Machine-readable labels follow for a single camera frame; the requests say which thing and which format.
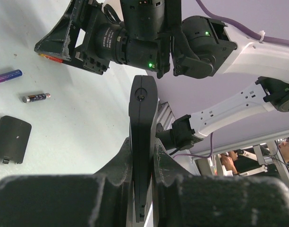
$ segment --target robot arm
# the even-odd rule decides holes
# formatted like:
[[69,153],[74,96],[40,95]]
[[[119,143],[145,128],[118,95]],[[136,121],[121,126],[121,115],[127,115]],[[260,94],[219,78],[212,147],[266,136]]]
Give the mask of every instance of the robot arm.
[[289,84],[289,46],[259,42],[228,24],[224,30],[238,48],[229,55],[218,73],[247,73]]
[[172,129],[158,133],[157,137],[166,150],[190,149],[221,127],[274,109],[289,112],[289,84],[278,79],[259,77],[258,81],[233,97],[177,119]]
[[243,91],[203,111],[191,114],[190,126],[195,136],[207,137],[223,126],[239,121],[248,116],[269,112],[274,106],[263,98],[265,91],[260,84],[253,83]]

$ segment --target black plastic part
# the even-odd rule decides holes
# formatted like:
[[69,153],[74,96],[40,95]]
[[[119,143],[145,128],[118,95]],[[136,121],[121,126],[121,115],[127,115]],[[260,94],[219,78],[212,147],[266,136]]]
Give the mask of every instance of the black plastic part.
[[243,155],[244,154],[244,150],[241,150],[241,149],[238,149],[236,152],[237,152],[238,155]]
[[162,126],[162,124],[161,123],[158,123],[157,125],[156,125],[156,134],[157,133],[159,133],[159,132],[161,132],[161,131],[164,131],[164,128],[163,128],[163,126]]
[[153,41],[165,26],[165,0],[120,0],[130,38]]
[[151,180],[151,166],[158,109],[154,77],[135,76],[131,89],[129,116],[133,156],[133,182],[136,222],[144,221],[146,198]]
[[179,24],[171,28],[171,32],[174,36],[175,43],[177,44],[180,51],[191,59],[200,60],[199,57],[192,51],[187,37],[182,30],[182,26]]
[[191,115],[184,115],[174,121],[172,129],[156,133],[156,137],[161,140],[166,150],[190,149],[194,144],[203,140],[194,136],[195,131],[191,129],[190,117]]
[[88,0],[71,0],[57,25],[35,45],[34,51],[70,61],[80,28],[88,23],[89,8]]
[[166,150],[171,150],[171,149],[176,148],[173,129],[158,132],[156,133],[156,137],[161,140]]
[[227,57],[237,48],[230,42],[221,21],[207,17],[192,16],[182,22],[183,32],[191,50],[200,60],[190,58],[182,52],[179,40],[172,46],[174,75],[185,75],[196,79],[213,76]]
[[289,112],[289,84],[281,80],[259,77],[256,84],[261,84],[266,91],[263,98],[265,102],[271,104],[280,112]]
[[[110,61],[99,58],[93,39],[101,24],[110,23],[101,4],[92,0],[71,0],[57,25],[34,48],[37,53],[63,59],[63,63],[102,75]],[[81,46],[75,47],[80,29],[85,31]]]
[[165,35],[164,37],[155,40],[155,42],[158,45],[158,61],[155,66],[155,71],[157,72],[157,78],[160,79],[170,70],[170,36]]
[[161,53],[158,52],[157,43],[130,39],[126,47],[127,65],[158,71],[156,63],[159,54]]
[[181,0],[166,1],[165,7],[167,28],[181,25]]
[[0,119],[0,158],[21,164],[31,132],[31,124],[20,119],[3,116]]
[[129,138],[94,175],[9,176],[0,181],[0,226],[126,227],[133,213]]
[[180,150],[190,149],[195,143],[203,140],[202,138],[193,135],[195,134],[195,131],[194,129],[191,129],[190,117],[191,115],[184,115],[172,124],[176,148],[179,148]]

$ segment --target person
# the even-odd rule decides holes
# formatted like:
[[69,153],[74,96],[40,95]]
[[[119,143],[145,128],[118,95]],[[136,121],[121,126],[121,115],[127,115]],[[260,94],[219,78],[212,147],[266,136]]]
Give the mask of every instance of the person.
[[[282,143],[278,145],[282,157],[286,163],[289,163],[289,137],[286,138]],[[259,168],[258,162],[251,160],[246,157],[238,158],[234,151],[228,152],[229,156],[221,154],[221,163],[225,166],[226,170],[231,170],[233,174],[238,174],[239,172],[245,172],[244,169],[247,168]]]

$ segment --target purple cable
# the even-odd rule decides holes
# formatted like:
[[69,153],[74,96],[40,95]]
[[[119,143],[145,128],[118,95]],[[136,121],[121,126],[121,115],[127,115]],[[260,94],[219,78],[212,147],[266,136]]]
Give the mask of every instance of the purple cable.
[[177,157],[177,156],[191,156],[191,157],[198,157],[198,158],[209,158],[213,155],[213,150],[214,150],[214,145],[213,145],[213,134],[214,132],[211,133],[210,135],[210,140],[211,140],[211,152],[208,156],[201,156],[201,155],[193,155],[193,154],[179,154],[179,155],[175,155],[173,158]]
[[[259,35],[258,33],[250,30],[248,27],[245,27],[243,24],[233,20],[233,19],[230,19],[230,18],[227,18],[227,17],[220,17],[220,16],[217,16],[213,13],[211,13],[205,6],[204,4],[202,3],[201,0],[196,0],[198,5],[200,6],[200,8],[203,10],[203,12],[208,15],[210,18],[213,18],[213,19],[216,19],[216,20],[221,20],[222,22],[225,22],[225,23],[228,23],[228,24],[231,24],[233,26],[235,26],[236,28],[238,28],[241,32],[245,33],[246,35],[250,36],[251,38],[253,39],[256,39],[256,40],[260,40],[261,39],[261,35]],[[273,43],[273,44],[283,44],[283,45],[287,45],[289,46],[289,40],[287,39],[279,39],[279,38],[275,38],[275,37],[269,37],[269,36],[264,36],[264,39],[263,39],[264,42],[268,42],[268,43]]]

